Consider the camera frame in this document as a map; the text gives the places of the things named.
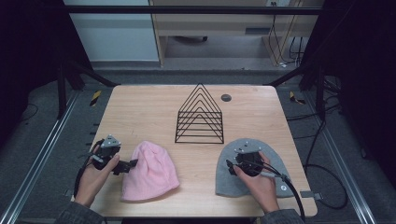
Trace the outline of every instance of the pink beanie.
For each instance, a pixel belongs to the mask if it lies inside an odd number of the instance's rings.
[[[131,160],[135,159],[136,167],[123,177],[123,200],[147,200],[179,186],[175,165],[164,148],[144,141],[134,150]]]

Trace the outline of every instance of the triangular metal frame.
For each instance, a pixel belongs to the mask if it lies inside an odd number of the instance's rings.
[[[178,110],[175,143],[224,144],[221,110],[202,83]]]

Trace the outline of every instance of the aluminum rail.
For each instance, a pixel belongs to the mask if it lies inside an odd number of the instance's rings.
[[[307,99],[311,110],[315,112],[314,97],[304,92],[304,98]],[[315,118],[317,119],[317,123],[320,124],[320,119],[317,116],[315,116]],[[332,162],[334,163],[334,167],[340,175],[339,177],[342,180],[344,186],[346,187],[347,195],[349,196],[349,200],[355,208],[356,215],[362,224],[375,224],[375,217],[373,216],[369,205],[364,199],[364,196],[355,178],[353,177],[353,174],[350,172],[347,163],[344,161],[340,150],[332,139],[331,133],[326,127],[323,129],[322,133],[324,137],[324,143],[327,146],[330,157],[332,158]]]
[[[26,203],[33,187],[35,186],[35,182],[39,178],[41,171],[43,170],[47,159],[50,156],[51,151],[53,150],[59,136],[61,135],[62,129],[64,125],[68,121],[71,112],[73,111],[76,100],[79,96],[78,91],[73,91],[70,96],[69,102],[67,104],[67,109],[64,112],[64,115],[55,122],[55,125],[52,128],[46,142],[43,147],[40,149],[35,162],[32,164],[32,167],[29,170],[29,173],[24,178],[18,192],[14,196],[12,202],[8,205],[5,213],[0,218],[0,223],[2,224],[12,224],[17,221],[17,218]]]
[[[43,6],[46,11],[96,14],[321,15],[342,10],[322,7]]]

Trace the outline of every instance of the sleeve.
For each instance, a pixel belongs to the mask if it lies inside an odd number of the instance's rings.
[[[55,224],[76,223],[76,224],[93,224],[102,223],[103,217],[93,212],[88,207],[79,203],[70,202],[69,205],[55,220]]]
[[[262,224],[304,224],[294,209],[278,210],[262,217]]]

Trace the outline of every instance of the hand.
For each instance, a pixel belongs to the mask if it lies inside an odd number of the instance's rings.
[[[115,155],[102,170],[97,170],[92,162],[92,158],[88,162],[87,168],[85,168],[84,174],[79,181],[78,193],[76,195],[75,203],[82,204],[86,207],[91,207],[96,194],[105,184],[108,175],[119,163],[120,156]]]
[[[270,160],[264,156],[262,152],[259,152],[262,160],[265,163],[270,164]],[[236,174],[246,184],[250,193],[254,199],[259,203],[264,213],[274,212],[279,210],[279,205],[276,199],[276,182],[273,177],[267,177],[263,175],[250,176],[244,173],[244,171],[238,166],[234,166]]]

